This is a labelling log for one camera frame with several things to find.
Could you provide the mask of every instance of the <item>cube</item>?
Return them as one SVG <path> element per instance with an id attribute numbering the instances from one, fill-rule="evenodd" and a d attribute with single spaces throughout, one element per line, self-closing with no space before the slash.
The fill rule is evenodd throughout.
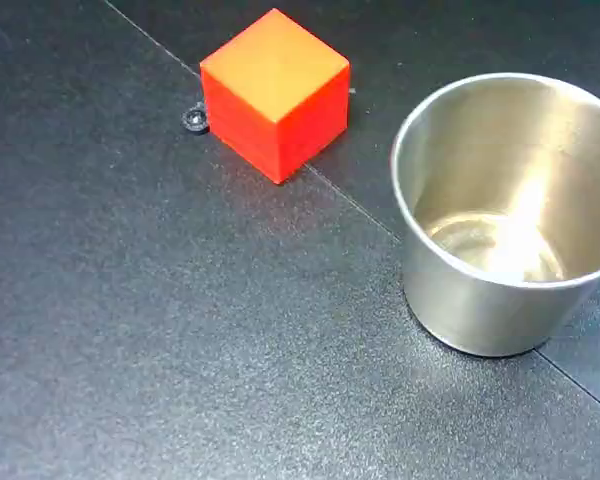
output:
<path id="1" fill-rule="evenodd" d="M 347 128 L 349 62 L 277 9 L 200 71 L 211 131 L 276 184 Z"/>

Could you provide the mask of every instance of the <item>metal cup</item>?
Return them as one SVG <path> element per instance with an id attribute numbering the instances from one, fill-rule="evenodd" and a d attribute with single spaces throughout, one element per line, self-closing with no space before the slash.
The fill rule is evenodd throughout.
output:
<path id="1" fill-rule="evenodd" d="M 444 343 L 507 356 L 549 338 L 600 280 L 600 100 L 550 78 L 448 85 L 391 152 L 404 291 Z"/>

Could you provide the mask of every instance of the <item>dark gray surface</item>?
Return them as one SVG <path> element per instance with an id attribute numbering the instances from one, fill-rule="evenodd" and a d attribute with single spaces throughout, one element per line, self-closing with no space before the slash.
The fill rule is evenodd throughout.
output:
<path id="1" fill-rule="evenodd" d="M 523 71 L 600 97 L 600 0 L 112 1 L 194 67 L 272 6 L 347 56 L 356 89 L 350 127 L 313 164 L 398 236 L 388 152 L 401 121 L 433 90 L 468 75 Z M 600 291 L 542 351 L 600 398 Z"/>
<path id="2" fill-rule="evenodd" d="M 600 477 L 591 397 L 433 341 L 392 236 L 184 133 L 194 77 L 103 4 L 26 3 L 0 4 L 0 478 Z"/>

